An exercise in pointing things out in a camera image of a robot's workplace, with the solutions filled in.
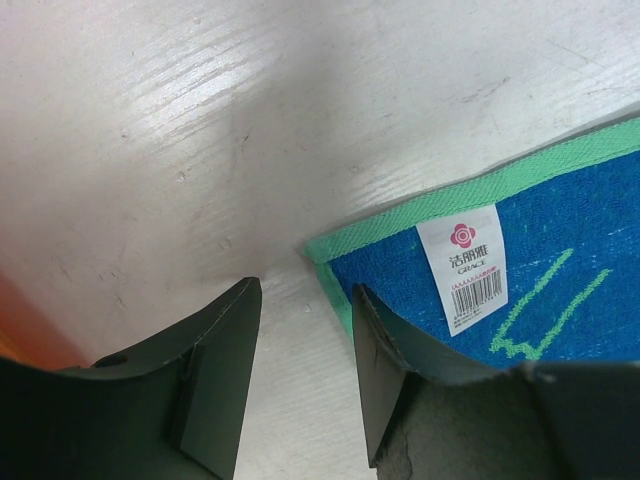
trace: white table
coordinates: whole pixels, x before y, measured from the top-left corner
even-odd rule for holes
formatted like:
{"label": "white table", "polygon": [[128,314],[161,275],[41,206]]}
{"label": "white table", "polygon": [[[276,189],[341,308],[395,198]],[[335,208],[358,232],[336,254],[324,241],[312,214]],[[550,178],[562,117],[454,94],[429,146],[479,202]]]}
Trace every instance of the white table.
{"label": "white table", "polygon": [[374,478],[309,238],[640,100],[640,5],[2,0],[0,272],[83,349],[244,275],[236,478]]}

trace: red flower logo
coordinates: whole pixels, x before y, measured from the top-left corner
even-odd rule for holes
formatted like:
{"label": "red flower logo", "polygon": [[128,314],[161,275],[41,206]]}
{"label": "red flower logo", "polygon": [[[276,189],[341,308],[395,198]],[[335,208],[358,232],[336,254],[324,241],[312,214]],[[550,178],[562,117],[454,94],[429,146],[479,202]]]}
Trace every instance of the red flower logo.
{"label": "red flower logo", "polygon": [[461,248],[469,248],[475,236],[476,231],[474,228],[467,227],[464,223],[459,223],[451,234],[451,243],[459,245]]}

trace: black plastic piece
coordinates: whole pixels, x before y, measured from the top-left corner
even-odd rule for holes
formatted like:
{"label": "black plastic piece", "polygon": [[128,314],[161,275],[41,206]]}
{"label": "black plastic piece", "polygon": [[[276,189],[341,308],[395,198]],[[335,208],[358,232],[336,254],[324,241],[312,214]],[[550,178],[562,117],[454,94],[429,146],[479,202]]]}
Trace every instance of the black plastic piece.
{"label": "black plastic piece", "polygon": [[0,358],[0,479],[233,478],[260,282],[92,368]]}
{"label": "black plastic piece", "polygon": [[365,286],[354,288],[353,307],[368,458],[380,480],[640,478],[638,365],[499,371],[412,326]]}

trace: towel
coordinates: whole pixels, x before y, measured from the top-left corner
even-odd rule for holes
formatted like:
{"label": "towel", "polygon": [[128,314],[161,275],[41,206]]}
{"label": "towel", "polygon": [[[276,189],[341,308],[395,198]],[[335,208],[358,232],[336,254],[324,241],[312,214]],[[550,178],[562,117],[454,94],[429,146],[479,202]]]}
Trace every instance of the towel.
{"label": "towel", "polygon": [[[508,303],[451,336],[416,230],[496,206]],[[309,242],[351,334],[352,289],[450,347],[506,368],[523,360],[640,358],[640,119],[580,136]]]}

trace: product label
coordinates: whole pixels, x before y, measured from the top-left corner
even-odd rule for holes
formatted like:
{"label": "product label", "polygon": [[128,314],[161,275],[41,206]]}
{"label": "product label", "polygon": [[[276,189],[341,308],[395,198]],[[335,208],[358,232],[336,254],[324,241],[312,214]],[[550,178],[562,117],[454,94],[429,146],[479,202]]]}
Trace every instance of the product label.
{"label": "product label", "polygon": [[452,337],[507,304],[504,239],[495,205],[416,228]]}

